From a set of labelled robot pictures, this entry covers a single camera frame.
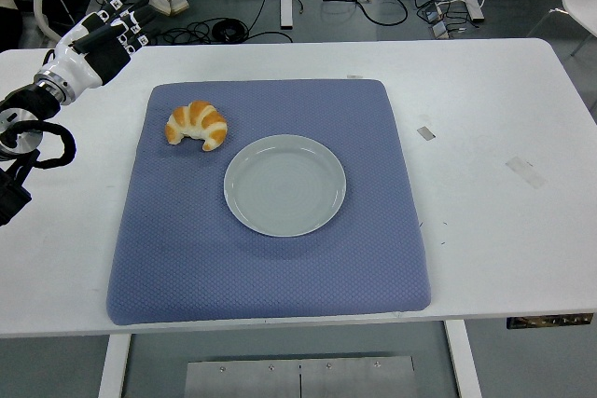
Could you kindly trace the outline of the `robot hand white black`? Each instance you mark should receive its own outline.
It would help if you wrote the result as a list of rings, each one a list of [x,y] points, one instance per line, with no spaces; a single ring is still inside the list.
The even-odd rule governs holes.
[[[62,37],[54,58],[35,75],[35,83],[55,89],[60,104],[107,84],[155,35],[146,26],[156,17],[148,0],[107,2]]]

